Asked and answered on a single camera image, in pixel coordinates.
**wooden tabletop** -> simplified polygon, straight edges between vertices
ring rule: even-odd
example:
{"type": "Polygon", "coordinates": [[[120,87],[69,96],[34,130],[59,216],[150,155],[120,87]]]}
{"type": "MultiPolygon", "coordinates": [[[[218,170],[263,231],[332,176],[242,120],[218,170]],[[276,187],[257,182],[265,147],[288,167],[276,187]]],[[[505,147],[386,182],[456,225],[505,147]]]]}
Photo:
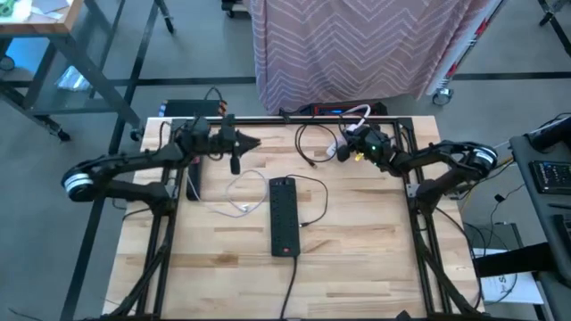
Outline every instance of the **wooden tabletop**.
{"type": "MultiPolygon", "coordinates": [[[[164,120],[149,119],[143,148],[157,148],[164,120]]],[[[413,122],[420,148],[440,141],[433,117],[414,117],[413,122]]],[[[300,230],[302,254],[285,316],[389,318],[406,309],[413,317],[424,317],[402,180],[366,161],[332,160],[312,169],[294,149],[298,127],[238,127],[262,141],[261,147],[241,159],[242,170],[257,169],[267,178],[314,177],[329,189],[326,216],[300,230]]],[[[338,131],[337,126],[330,128],[338,131]]],[[[382,130],[393,135],[388,126],[382,130]]],[[[164,136],[168,131],[165,126],[164,136]]],[[[323,129],[309,127],[303,135],[303,150],[310,157],[323,157],[330,144],[331,135],[323,129]]],[[[434,178],[446,166],[435,164],[424,171],[427,178],[434,178]]],[[[159,181],[160,176],[160,169],[146,170],[137,172],[134,181],[146,184],[159,181]]],[[[207,160],[203,199],[212,207],[231,211],[223,191],[232,179],[228,158],[207,160]]],[[[296,178],[296,185],[300,222],[316,218],[324,206],[323,187],[301,178],[296,178]]],[[[252,174],[238,181],[230,194],[237,202],[254,204],[263,190],[263,183],[252,174]]],[[[185,189],[181,195],[162,317],[278,318],[293,260],[270,255],[268,200],[246,217],[228,218],[187,200],[185,189]]],[[[439,206],[461,222],[455,202],[443,200],[439,206]]],[[[143,207],[134,203],[128,211],[143,207]]],[[[477,283],[466,241],[442,215],[435,214],[434,220],[445,271],[474,303],[477,283]]],[[[150,212],[125,221],[105,313],[117,307],[115,303],[121,302],[141,276],[151,222],[150,212]]],[[[432,288],[438,301],[437,290],[432,288]]]]}
{"type": "Polygon", "coordinates": [[[0,35],[42,36],[69,33],[78,18],[83,0],[71,0],[70,2],[70,6],[55,11],[62,15],[59,20],[32,13],[28,19],[23,22],[1,23],[0,35]]]}

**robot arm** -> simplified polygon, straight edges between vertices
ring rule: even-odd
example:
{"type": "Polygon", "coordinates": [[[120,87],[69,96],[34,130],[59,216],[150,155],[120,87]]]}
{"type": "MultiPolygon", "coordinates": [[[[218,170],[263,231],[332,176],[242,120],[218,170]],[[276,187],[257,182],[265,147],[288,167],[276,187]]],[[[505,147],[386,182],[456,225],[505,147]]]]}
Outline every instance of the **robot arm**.
{"type": "Polygon", "coordinates": [[[196,156],[224,153],[232,155],[232,172],[239,174],[239,157],[257,147],[260,140],[236,131],[233,120],[234,115],[224,118],[219,132],[212,136],[206,119],[189,120],[176,131],[174,141],[160,150],[146,150],[129,155],[104,155],[83,161],[65,173],[62,186],[75,202],[91,202],[103,196],[144,201],[151,205],[157,200],[169,199],[163,184],[137,185],[113,178],[141,169],[182,169],[196,156]]]}
{"type": "MultiPolygon", "coordinates": [[[[391,145],[391,139],[379,128],[359,127],[353,131],[345,130],[343,136],[347,145],[339,148],[337,158],[346,161],[351,152],[358,157],[371,161],[381,171],[388,171],[395,177],[406,175],[417,169],[436,162],[444,162],[451,169],[437,179],[427,179],[418,185],[416,191],[409,191],[412,212],[420,213],[432,221],[432,214],[441,197],[467,181],[480,180],[487,177],[496,167],[497,153],[492,147],[476,143],[453,143],[442,141],[430,144],[417,152],[405,152],[391,145]]],[[[462,314],[469,316],[480,313],[456,289],[452,281],[443,271],[434,253],[429,249],[419,231],[412,231],[418,255],[433,270],[436,279],[446,289],[462,314]]]]}
{"type": "Polygon", "coordinates": [[[351,152],[356,152],[357,157],[371,161],[381,171],[388,171],[394,177],[437,162],[446,163],[451,168],[447,173],[436,180],[426,180],[418,187],[417,198],[426,202],[437,202],[444,193],[463,182],[487,177],[498,159],[492,147],[471,142],[442,141],[408,153],[392,145],[387,134],[369,126],[345,130],[343,137],[347,145],[339,148],[339,161],[346,161],[351,152]]]}

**caster wheel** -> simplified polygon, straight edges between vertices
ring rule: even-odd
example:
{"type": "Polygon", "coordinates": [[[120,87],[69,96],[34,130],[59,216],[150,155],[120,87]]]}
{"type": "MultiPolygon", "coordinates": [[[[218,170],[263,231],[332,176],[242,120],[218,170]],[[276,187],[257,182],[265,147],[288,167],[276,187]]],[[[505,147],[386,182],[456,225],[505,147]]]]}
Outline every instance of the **caster wheel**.
{"type": "Polygon", "coordinates": [[[10,56],[4,56],[0,58],[0,70],[12,71],[16,68],[16,62],[10,56]]]}
{"type": "Polygon", "coordinates": [[[134,142],[140,142],[143,139],[143,134],[145,133],[145,129],[131,129],[131,133],[129,134],[131,139],[134,142]]]}
{"type": "Polygon", "coordinates": [[[444,106],[449,103],[454,95],[454,91],[448,88],[438,89],[436,94],[432,96],[432,103],[438,106],[444,106]]]}
{"type": "Polygon", "coordinates": [[[57,137],[60,138],[62,142],[69,142],[71,140],[70,134],[64,132],[63,130],[57,132],[57,137]]]}

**pink striped fabric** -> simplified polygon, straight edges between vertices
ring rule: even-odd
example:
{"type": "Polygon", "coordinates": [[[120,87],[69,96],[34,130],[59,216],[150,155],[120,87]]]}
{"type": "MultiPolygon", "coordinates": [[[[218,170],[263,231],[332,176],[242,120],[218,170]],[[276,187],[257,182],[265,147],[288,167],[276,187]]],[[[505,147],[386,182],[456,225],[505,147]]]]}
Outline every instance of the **pink striped fabric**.
{"type": "Polygon", "coordinates": [[[491,0],[245,0],[270,114],[307,103],[420,97],[491,0]]]}

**desk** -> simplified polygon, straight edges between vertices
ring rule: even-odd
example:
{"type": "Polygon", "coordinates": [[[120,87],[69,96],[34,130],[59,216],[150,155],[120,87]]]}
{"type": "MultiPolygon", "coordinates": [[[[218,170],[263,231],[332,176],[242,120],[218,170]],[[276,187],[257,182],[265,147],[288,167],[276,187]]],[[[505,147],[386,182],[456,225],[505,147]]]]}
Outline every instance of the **desk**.
{"type": "MultiPolygon", "coordinates": [[[[440,141],[433,117],[412,119],[419,148],[440,141]]],[[[164,120],[169,119],[148,120],[143,149],[158,147],[159,126],[164,120]]],[[[337,125],[327,126],[338,130],[337,125]]],[[[287,174],[314,177],[329,189],[326,216],[300,231],[302,255],[285,315],[394,319],[406,309],[412,317],[425,316],[402,180],[353,160],[332,160],[312,169],[294,148],[299,125],[237,127],[262,141],[261,147],[242,157],[242,170],[257,169],[267,178],[287,174]]],[[[393,135],[385,125],[382,130],[393,135]]],[[[164,137],[168,131],[165,126],[164,137]]],[[[302,148],[308,156],[318,158],[330,143],[328,132],[309,127],[302,148]]],[[[438,177],[445,170],[443,164],[424,168],[426,177],[438,177]]],[[[160,179],[161,169],[152,169],[137,172],[134,181],[146,184],[160,179]]],[[[228,158],[207,160],[203,164],[204,200],[231,210],[221,192],[231,179],[228,158]]],[[[296,184],[300,221],[315,218],[323,210],[323,187],[300,178],[296,184]]],[[[185,188],[180,194],[161,317],[278,317],[293,260],[270,256],[269,206],[262,204],[244,218],[227,218],[188,201],[185,188]]],[[[263,185],[254,175],[244,177],[231,194],[235,201],[253,203],[263,195],[263,185]]],[[[460,222],[455,202],[442,201],[439,206],[460,222]]],[[[133,203],[128,211],[143,207],[133,203]]],[[[445,271],[474,303],[477,283],[466,241],[443,216],[435,215],[434,220],[445,271]]],[[[115,309],[113,302],[121,302],[141,276],[151,222],[149,212],[125,220],[104,313],[115,309]]],[[[433,294],[437,300],[435,286],[433,294]]]]}
{"type": "Polygon", "coordinates": [[[493,276],[526,271],[539,271],[539,280],[549,299],[550,308],[556,320],[567,320],[571,315],[571,288],[559,280],[571,284],[571,256],[560,238],[553,216],[562,210],[553,209],[549,203],[569,203],[571,196],[542,194],[537,191],[529,168],[531,161],[569,161],[571,152],[563,143],[558,143],[547,152],[537,152],[527,137],[517,136],[509,140],[527,192],[534,205],[541,228],[547,238],[546,243],[526,246],[519,250],[476,259],[475,264],[480,276],[493,276]]]}
{"type": "MultiPolygon", "coordinates": [[[[154,0],[154,2],[165,16],[167,25],[170,26],[169,30],[171,30],[172,25],[164,0],[154,0]]],[[[48,132],[63,141],[69,140],[70,136],[50,118],[50,115],[116,112],[132,128],[142,130],[140,118],[129,106],[130,99],[123,99],[102,73],[124,4],[125,0],[118,2],[118,11],[113,24],[106,19],[95,0],[72,0],[70,6],[58,11],[62,15],[58,20],[32,13],[24,22],[0,24],[0,38],[8,44],[16,37],[46,37],[50,40],[26,95],[0,81],[0,96],[16,111],[45,127],[48,132]],[[87,18],[93,19],[93,24],[98,25],[107,36],[99,62],[93,62],[87,50],[84,49],[87,47],[90,36],[72,35],[71,33],[82,4],[85,4],[89,10],[87,18]],[[93,87],[92,91],[72,93],[66,90],[44,89],[44,82],[58,51],[86,78],[93,87]],[[94,98],[95,92],[103,99],[94,98]]],[[[90,22],[85,24],[88,27],[92,25],[90,22]]]]}

